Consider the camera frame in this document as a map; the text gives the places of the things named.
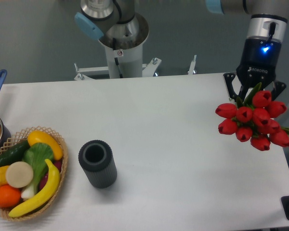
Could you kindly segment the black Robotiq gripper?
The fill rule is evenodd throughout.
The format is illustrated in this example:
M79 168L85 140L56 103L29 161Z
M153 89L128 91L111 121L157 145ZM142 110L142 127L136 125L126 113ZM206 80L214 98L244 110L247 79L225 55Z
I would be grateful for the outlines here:
M273 84L272 101L286 89L276 80L276 65L288 20L271 14L251 16L240 64L236 71L223 74L230 100L245 99L247 91L261 83L261 89Z

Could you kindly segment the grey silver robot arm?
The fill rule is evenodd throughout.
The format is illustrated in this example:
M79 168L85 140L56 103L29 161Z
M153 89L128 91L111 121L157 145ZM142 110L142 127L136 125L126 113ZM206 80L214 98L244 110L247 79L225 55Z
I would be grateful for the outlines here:
M225 73L231 99L245 99L248 90L261 84L273 85L277 98L286 84L276 79L279 58L289 18L289 0L208 0L211 13L246 13L251 16L240 64L235 72ZM106 53L111 78L152 77L160 64L154 58L143 64L143 43L149 28L135 11L132 0L83 0L75 15L79 29L99 41Z

